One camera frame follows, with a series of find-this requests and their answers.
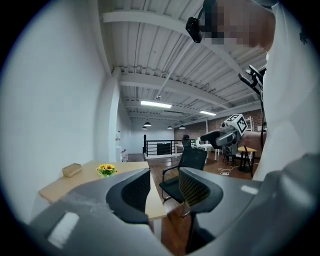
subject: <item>white desk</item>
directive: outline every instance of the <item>white desk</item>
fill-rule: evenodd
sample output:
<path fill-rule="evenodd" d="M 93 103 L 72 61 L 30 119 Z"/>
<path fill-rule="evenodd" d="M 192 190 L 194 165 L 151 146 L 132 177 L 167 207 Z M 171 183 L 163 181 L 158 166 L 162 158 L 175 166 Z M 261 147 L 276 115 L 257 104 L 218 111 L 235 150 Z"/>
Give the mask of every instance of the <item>white desk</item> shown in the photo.
<path fill-rule="evenodd" d="M 198 144 L 198 145 L 195 145 L 197 148 L 203 148 L 205 151 L 207 151 L 207 154 L 206 154 L 206 158 L 209 157 L 209 149 L 213 149 L 212 145 L 211 144 Z M 182 144 L 175 144 L 174 145 L 174 153 L 175 153 L 175 158 L 177 158 L 177 147 L 179 148 L 184 148 L 184 146 Z M 215 149 L 215 152 L 214 152 L 214 160 L 217 161 L 217 153 L 218 153 L 218 156 L 220 156 L 220 150 L 219 149 Z"/>
<path fill-rule="evenodd" d="M 41 189 L 39 191 L 40 196 L 52 204 L 75 187 L 101 179 L 100 175 L 96 171 L 96 168 L 101 164 L 105 164 L 105 162 L 91 161 L 82 165 L 82 171 L 71 178 L 63 176 Z M 114 165 L 119 173 L 149 168 L 148 162 L 111 162 L 109 164 Z M 149 221 L 153 221 L 154 235 L 161 241 L 162 218 L 166 217 L 167 213 L 151 174 L 150 192 L 145 202 L 145 214 L 148 215 Z"/>

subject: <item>cable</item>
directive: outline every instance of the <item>cable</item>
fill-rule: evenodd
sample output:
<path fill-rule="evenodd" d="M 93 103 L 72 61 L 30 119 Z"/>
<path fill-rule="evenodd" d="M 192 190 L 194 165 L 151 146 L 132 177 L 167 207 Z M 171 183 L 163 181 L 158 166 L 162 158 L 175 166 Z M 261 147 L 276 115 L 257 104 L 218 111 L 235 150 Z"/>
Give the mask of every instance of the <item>cable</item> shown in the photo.
<path fill-rule="evenodd" d="M 218 168 L 218 170 L 221 171 L 221 172 L 220 172 L 220 175 L 228 176 L 229 173 L 231 173 L 231 171 L 232 171 L 234 168 L 237 168 L 237 167 L 240 167 L 240 165 L 235 166 L 235 167 L 232 167 L 231 169 Z"/>
<path fill-rule="evenodd" d="M 261 126 L 261 135 L 260 135 L 260 143 L 261 143 L 261 152 L 264 150 L 264 122 L 265 122 L 265 109 L 264 109 L 264 101 L 262 96 L 260 96 L 261 102 L 261 110 L 262 110 L 262 126 Z"/>

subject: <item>yellow flower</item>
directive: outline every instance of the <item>yellow flower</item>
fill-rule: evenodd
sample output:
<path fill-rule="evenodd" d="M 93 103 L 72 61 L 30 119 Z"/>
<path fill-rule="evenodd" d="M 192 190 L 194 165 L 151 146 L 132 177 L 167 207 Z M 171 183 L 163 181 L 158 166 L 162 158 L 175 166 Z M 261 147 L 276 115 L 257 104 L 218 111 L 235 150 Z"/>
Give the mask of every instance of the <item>yellow flower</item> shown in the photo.
<path fill-rule="evenodd" d="M 105 166 L 108 170 L 113 170 L 114 168 L 116 168 L 114 165 L 112 164 L 106 164 Z"/>

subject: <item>white wall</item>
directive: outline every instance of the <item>white wall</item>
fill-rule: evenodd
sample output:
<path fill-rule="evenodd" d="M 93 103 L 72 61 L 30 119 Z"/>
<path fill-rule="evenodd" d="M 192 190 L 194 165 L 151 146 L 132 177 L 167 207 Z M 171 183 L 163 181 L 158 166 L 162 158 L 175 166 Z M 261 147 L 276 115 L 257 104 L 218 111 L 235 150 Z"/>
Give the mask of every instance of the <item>white wall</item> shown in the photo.
<path fill-rule="evenodd" d="M 120 146 L 126 149 L 128 154 L 132 151 L 132 122 L 121 99 L 119 99 L 116 130 L 120 131 Z"/>
<path fill-rule="evenodd" d="M 167 129 L 167 124 L 150 119 L 148 122 L 150 122 L 152 126 L 148 127 L 147 130 L 142 130 L 145 122 L 146 120 L 144 119 L 134 119 L 132 121 L 132 154 L 142 154 L 144 135 L 146 135 L 147 141 L 174 140 L 174 129 Z"/>
<path fill-rule="evenodd" d="M 121 70 L 115 68 L 100 92 L 95 116 L 94 160 L 116 162 L 117 114 L 120 96 Z"/>
<path fill-rule="evenodd" d="M 56 1 L 20 35 L 0 88 L 0 170 L 8 202 L 28 222 L 38 190 L 94 157 L 106 73 L 84 1 Z"/>

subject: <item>chair armrest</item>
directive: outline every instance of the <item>chair armrest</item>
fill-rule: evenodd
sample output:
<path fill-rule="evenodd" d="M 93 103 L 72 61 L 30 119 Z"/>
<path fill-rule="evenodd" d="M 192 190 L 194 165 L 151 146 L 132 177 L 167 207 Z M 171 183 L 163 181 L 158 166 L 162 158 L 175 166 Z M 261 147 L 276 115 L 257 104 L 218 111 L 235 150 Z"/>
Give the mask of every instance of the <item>chair armrest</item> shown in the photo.
<path fill-rule="evenodd" d="M 162 171 L 162 175 L 165 175 L 165 173 L 167 172 L 167 171 L 170 171 L 170 170 L 172 170 L 172 169 L 175 169 L 175 168 L 178 168 L 179 167 L 179 165 L 175 165 L 175 166 L 169 166 L 168 168 L 166 168 L 166 169 L 163 169 L 163 171 Z"/>

